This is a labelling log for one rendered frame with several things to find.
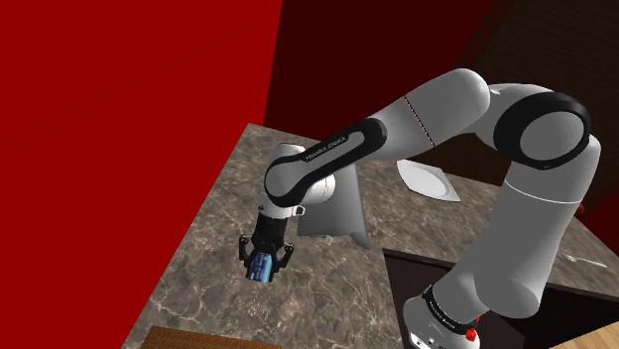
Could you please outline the blue can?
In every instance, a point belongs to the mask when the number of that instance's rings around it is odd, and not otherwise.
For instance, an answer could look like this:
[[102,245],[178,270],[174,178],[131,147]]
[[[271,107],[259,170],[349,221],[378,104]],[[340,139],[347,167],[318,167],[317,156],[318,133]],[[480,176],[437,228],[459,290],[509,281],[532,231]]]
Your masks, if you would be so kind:
[[256,253],[249,260],[246,279],[268,284],[272,281],[273,258],[270,254]]

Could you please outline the silver fork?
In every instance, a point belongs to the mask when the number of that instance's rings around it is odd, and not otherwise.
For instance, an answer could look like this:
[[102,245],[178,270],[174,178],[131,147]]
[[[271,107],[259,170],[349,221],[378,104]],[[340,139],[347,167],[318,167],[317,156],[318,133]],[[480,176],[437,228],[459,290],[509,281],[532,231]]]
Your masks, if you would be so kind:
[[560,254],[563,257],[565,257],[568,261],[571,261],[571,262],[575,262],[575,263],[583,262],[583,263],[587,263],[587,264],[590,264],[590,265],[593,265],[593,266],[597,266],[597,267],[600,267],[600,268],[604,268],[604,269],[608,268],[608,266],[605,265],[604,263],[596,262],[596,261],[591,261],[591,260],[587,260],[587,259],[580,258],[580,257],[575,257],[573,255],[570,255],[570,254],[564,252],[564,251],[560,251]]

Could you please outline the grey flared metal stand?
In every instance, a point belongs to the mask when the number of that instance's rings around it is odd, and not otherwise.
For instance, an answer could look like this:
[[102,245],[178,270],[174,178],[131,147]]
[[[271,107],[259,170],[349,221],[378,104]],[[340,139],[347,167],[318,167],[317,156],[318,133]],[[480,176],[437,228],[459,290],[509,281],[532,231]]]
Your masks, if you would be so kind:
[[259,213],[298,216],[307,237],[348,235],[369,247],[355,163],[372,151],[362,141],[339,138],[308,149],[281,143],[270,154]]

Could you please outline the white square plate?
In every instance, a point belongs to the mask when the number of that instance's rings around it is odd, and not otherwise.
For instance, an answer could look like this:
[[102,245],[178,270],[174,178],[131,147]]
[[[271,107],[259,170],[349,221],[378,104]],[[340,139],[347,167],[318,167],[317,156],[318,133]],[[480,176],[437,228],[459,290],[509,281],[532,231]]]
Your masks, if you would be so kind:
[[409,190],[436,200],[461,201],[442,169],[409,160],[397,161],[397,169]]

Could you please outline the brown wooden board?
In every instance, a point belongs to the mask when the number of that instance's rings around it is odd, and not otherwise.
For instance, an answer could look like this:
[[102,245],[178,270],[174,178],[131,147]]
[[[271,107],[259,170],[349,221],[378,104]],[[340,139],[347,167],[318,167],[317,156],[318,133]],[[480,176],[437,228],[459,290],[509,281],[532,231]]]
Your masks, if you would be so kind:
[[152,326],[140,349],[283,349],[280,345]]

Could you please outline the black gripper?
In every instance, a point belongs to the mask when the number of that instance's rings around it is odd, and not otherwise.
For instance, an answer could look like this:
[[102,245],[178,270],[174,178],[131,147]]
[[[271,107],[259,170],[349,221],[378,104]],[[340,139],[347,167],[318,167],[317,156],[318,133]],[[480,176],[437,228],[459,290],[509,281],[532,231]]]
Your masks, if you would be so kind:
[[282,258],[275,256],[274,269],[284,269],[295,251],[291,243],[285,243],[284,236],[288,224],[287,218],[271,218],[262,213],[258,214],[255,230],[251,236],[241,234],[239,237],[238,256],[243,264],[251,264],[254,252],[249,253],[247,246],[252,242],[254,249],[258,253],[275,254],[281,248],[284,249]]

